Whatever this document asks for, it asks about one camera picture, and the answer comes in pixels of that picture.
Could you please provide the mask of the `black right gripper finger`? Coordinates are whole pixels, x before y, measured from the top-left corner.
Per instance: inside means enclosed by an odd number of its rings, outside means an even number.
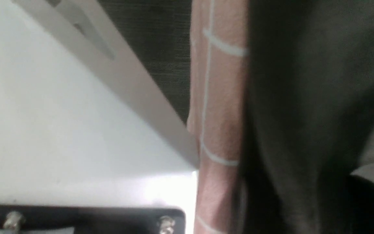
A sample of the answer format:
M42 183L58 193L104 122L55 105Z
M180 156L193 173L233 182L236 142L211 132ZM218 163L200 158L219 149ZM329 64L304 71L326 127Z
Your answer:
M353 234L374 234L374 182L353 175L349 191L354 203Z

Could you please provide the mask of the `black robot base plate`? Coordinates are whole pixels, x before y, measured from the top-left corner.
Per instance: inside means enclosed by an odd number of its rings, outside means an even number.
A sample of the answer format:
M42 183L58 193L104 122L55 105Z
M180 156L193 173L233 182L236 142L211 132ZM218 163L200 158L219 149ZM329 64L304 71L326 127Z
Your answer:
M21 234L184 234L185 215L176 209L0 205L0 234L18 212Z

